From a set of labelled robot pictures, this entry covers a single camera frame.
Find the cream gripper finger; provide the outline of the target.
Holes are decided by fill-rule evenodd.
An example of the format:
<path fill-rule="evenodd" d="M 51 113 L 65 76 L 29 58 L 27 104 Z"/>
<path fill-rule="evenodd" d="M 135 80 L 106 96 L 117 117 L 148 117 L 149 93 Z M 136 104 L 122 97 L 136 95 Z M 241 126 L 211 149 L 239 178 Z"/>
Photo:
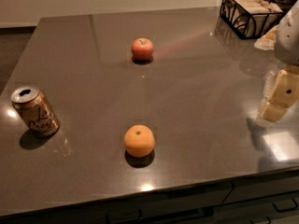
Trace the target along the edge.
<path fill-rule="evenodd" d="M 263 89 L 263 99 L 258 118 L 276 123 L 288 109 L 299 101 L 299 67 L 289 66 L 277 72 L 271 71 Z"/>

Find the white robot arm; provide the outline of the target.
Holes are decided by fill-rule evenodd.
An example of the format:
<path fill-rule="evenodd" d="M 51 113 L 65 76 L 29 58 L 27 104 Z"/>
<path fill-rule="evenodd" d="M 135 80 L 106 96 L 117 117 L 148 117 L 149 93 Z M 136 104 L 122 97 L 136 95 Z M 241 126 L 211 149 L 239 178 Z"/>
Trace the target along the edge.
<path fill-rule="evenodd" d="M 299 100 L 299 1 L 279 22 L 274 41 L 276 58 L 287 67 L 271 72 L 264 85 L 257 119 L 276 123 Z"/>

